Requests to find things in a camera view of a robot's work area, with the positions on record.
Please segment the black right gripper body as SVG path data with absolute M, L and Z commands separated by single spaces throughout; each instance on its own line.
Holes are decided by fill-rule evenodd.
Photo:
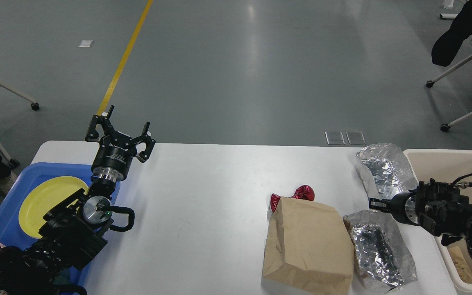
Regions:
M 397 222 L 419 226 L 415 196 L 415 192 L 404 192 L 389 200 L 391 215 Z

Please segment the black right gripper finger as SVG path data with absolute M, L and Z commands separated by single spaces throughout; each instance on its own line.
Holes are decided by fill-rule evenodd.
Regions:
M 369 198 L 369 209 L 381 211 L 384 213 L 392 213 L 392 201 L 392 199 Z

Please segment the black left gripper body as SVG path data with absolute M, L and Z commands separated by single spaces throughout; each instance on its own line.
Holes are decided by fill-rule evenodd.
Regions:
M 110 137 L 101 138 L 99 145 L 91 166 L 93 174 L 98 176 L 103 172 L 111 172 L 116 182 L 127 179 L 137 148 L 133 144 L 126 146 L 124 142 L 114 141 Z

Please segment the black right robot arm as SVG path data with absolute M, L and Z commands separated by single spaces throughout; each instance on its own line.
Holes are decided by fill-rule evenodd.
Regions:
M 461 189 L 472 187 L 465 182 L 467 175 L 451 183 L 430 179 L 420 181 L 414 189 L 396 194 L 391 199 L 369 198 L 369 208 L 389 213 L 400 223 L 419 226 L 435 237 L 443 246 L 465 240 L 472 260 L 472 204 Z

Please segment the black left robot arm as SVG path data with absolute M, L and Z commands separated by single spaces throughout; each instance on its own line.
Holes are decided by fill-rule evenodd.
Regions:
M 83 270 L 106 246 L 108 231 L 124 233 L 133 228 L 135 212 L 112 204 L 118 182 L 127 178 L 134 158 L 146 162 L 156 141 L 146 123 L 138 137 L 116 131 L 107 113 L 94 115 L 86 142 L 97 142 L 99 149 L 91 166 L 91 185 L 62 198 L 43 214 L 41 236 L 25 250 L 16 246 L 0 249 L 0 291 L 9 295 L 85 295 L 78 284 L 55 284 L 63 270 Z

